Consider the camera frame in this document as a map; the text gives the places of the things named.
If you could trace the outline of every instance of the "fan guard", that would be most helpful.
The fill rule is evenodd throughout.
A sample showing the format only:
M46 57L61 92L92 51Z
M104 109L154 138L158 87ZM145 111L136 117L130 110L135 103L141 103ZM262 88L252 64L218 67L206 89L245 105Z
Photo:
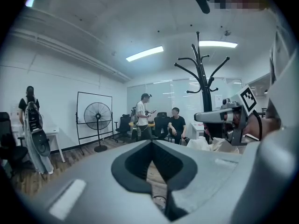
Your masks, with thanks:
M109 107L100 102L90 104L84 111L84 121L91 129L98 130L97 119L99 120L99 130L106 128L111 122Z

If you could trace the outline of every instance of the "man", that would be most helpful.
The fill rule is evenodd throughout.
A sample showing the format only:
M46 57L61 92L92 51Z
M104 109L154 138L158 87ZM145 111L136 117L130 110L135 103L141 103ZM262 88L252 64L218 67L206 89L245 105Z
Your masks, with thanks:
M185 138L186 135L186 123L185 119L178 115L179 108L174 107L171 111L172 117L168 123L169 133L174 138L174 143L180 144L181 138Z
M148 118L151 116L153 112L148 112L145 109L145 103L150 101L150 96L145 93L141 95L141 101L139 101L136 105L136 115L138 117L137 125L141 130L141 140L150 140L151 134L148 126Z
M275 5L271 6L267 0L228 0L232 4L242 5L242 8L258 8L259 10L269 9L277 19L277 30L274 37L274 43L270 50L270 74L271 84L273 84L279 75L282 73L288 64L291 56L298 48L298 42L281 12L276 9ZM234 122L239 124L240 115L236 113ZM277 111L269 100L268 108L266 111L266 118L261 118L263 133L262 138L272 131L278 130L281 126L281 121ZM243 129L243 134L251 134L259 137L259 125L255 116L250 115L247 126Z
M25 113L27 104L31 101L34 102L34 104L37 106L37 109L39 110L38 99L34 97L34 88L32 86L28 86L26 89L26 96L22 98L19 103L19 119L22 125L24 125L23 113Z

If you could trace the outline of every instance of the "black t-shirt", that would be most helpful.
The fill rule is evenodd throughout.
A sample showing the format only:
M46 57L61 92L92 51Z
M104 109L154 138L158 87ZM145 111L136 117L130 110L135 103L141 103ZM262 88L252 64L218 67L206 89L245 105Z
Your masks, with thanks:
M176 129L176 131L183 131L184 130L184 125L186 125L185 123L185 119L181 116L178 117L178 119L175 119L173 116L170 118L171 125Z
M28 99L28 103L31 102L31 101L34 102L34 98L28 98L28 97L27 97L27 99ZM37 109L39 110L38 99L36 99L35 105L37 106ZM27 107L27 104L26 104L25 100L22 98L22 99L20 100L20 103L19 103L19 108L22 109L23 112L25 112L26 107Z

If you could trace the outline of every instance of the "black cap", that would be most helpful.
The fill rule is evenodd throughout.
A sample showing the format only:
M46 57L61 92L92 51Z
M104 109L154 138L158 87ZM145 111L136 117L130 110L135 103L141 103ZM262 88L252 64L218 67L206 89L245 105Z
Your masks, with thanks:
M144 93L144 94L141 95L141 100L143 100L144 97L148 97L149 98L150 96L149 96L149 94Z
M34 91L33 86L28 86L27 89L26 89L26 91L31 91L31 92L33 92L33 91Z

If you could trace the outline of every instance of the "wooden floor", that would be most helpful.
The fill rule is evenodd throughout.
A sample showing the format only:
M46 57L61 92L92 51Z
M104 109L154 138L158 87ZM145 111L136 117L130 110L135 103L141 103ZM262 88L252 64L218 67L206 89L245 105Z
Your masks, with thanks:
M108 149L116 148L127 143L122 143L122 141L116 143L112 139L105 140L105 145ZM70 166L74 163L90 156L96 154L93 148L96 147L98 144L90 144L83 146L82 149L85 155L82 155L81 150L79 148L64 151L64 159L65 163L61 161L60 153L51 154L50 160L54 167L54 174L51 175L43 175L45 180L42 179L41 175L37 172L33 172L31 170L23 171L23 182L20 182L20 176L16 175L12 178L12 183L17 190L29 195L34 196L38 191L48 182L56 179L61 173L67 170ZM153 196L164 196L166 197L166 184L162 177L160 176L158 170L156 169L154 163L152 162L148 169L147 181L152 185ZM156 203L163 205L163 198L157 198Z

